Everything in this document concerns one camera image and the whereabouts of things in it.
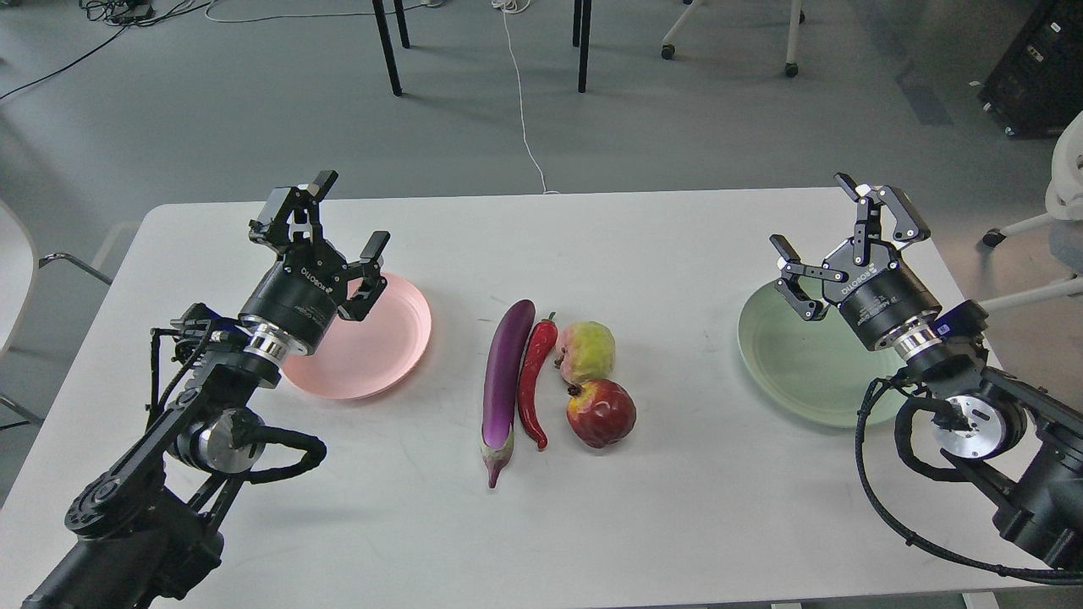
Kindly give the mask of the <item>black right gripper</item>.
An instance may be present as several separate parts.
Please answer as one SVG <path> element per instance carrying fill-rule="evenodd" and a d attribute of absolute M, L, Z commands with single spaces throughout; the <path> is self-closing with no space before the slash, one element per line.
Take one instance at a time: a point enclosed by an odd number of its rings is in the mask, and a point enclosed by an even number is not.
<path fill-rule="evenodd" d="M 801 277 L 819 280 L 828 304 L 835 304 L 856 338 L 869 351 L 886 349 L 913 320 L 936 319 L 943 304 L 932 297 L 905 265 L 899 250 L 931 237 L 906 193 L 890 185 L 857 184 L 851 176 L 835 173 L 838 186 L 854 200 L 854 231 L 828 254 L 827 267 L 805 265 L 784 235 L 770 243 L 781 257 L 777 291 L 805 322 L 827 315 L 827 304 L 812 299 L 800 286 Z"/>

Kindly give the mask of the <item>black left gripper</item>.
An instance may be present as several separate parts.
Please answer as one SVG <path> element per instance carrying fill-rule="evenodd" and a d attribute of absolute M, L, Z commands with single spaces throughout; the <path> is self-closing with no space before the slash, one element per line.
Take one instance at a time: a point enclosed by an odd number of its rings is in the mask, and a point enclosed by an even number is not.
<path fill-rule="evenodd" d="M 388 285 L 382 252 L 390 232 L 371 232 L 358 260 L 351 263 L 322 234 L 319 204 L 338 177 L 326 170 L 308 184 L 276 187 L 258 218 L 249 221 L 250 242 L 271 248 L 278 258 L 239 318 L 248 326 L 268 323 L 286 332 L 302 354 L 313 354 L 337 309 L 340 319 L 362 322 Z M 349 291 L 352 280 L 360 284 Z"/>

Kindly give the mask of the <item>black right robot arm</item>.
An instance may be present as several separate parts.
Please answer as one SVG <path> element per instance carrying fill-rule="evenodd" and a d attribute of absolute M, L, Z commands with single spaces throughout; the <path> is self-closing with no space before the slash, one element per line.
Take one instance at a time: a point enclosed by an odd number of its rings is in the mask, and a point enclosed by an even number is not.
<path fill-rule="evenodd" d="M 951 310 L 905 265 L 901 248 L 931 230 L 901 189 L 837 184 L 854 200 L 854 228 L 819 265 L 807 265 L 785 236 L 775 282 L 790 308 L 817 322 L 834 308 L 856 339 L 904 361 L 870 383 L 856 412 L 856 472 L 880 520 L 908 545 L 947 562 L 1044 585 L 1080 585 L 1082 427 L 1080 413 L 1043 389 L 991 366 L 987 310 L 965 300 Z M 893 517 L 871 488 L 866 422 L 887 391 L 904 394 L 893 419 L 896 451 L 910 470 L 939 482 L 970 483 L 995 505 L 999 536 L 1041 560 L 1040 569 L 979 562 L 932 543 Z"/>

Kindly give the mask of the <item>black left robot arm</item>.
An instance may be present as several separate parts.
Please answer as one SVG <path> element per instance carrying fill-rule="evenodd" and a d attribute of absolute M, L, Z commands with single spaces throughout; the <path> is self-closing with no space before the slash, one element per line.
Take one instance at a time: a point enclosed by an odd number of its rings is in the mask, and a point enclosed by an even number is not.
<path fill-rule="evenodd" d="M 276 255 L 236 318 L 191 304 L 166 334 L 181 367 L 152 390 L 146 431 L 71 501 L 64 523 L 77 543 L 23 600 L 25 608 L 147 608 L 182 599 L 222 559 L 221 524 L 244 485 L 316 468 L 316 436 L 268 425 L 248 406 L 273 388 L 290 355 L 310 357 L 332 320 L 360 322 L 387 287 L 371 233 L 349 261 L 322 232 L 319 204 L 336 171 L 277 187 L 249 223 L 249 239 Z"/>

